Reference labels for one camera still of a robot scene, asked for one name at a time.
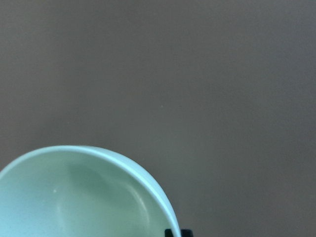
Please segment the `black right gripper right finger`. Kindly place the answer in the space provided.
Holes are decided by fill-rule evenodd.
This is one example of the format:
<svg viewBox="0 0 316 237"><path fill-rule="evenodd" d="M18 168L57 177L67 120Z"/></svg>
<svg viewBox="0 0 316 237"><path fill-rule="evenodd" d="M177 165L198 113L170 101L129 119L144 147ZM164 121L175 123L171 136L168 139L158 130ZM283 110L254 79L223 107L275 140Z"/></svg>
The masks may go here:
<svg viewBox="0 0 316 237"><path fill-rule="evenodd" d="M193 231L190 229L181 229L181 237L193 237Z"/></svg>

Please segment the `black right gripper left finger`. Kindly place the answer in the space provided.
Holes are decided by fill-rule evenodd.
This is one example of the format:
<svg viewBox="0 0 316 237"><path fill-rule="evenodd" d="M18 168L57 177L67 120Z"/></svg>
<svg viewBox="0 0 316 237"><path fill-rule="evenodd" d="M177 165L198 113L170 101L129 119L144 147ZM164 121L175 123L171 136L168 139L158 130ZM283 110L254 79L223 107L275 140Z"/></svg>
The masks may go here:
<svg viewBox="0 0 316 237"><path fill-rule="evenodd" d="M164 236L165 236L165 237L173 237L172 230L171 230L171 229L166 229L166 230L164 231Z"/></svg>

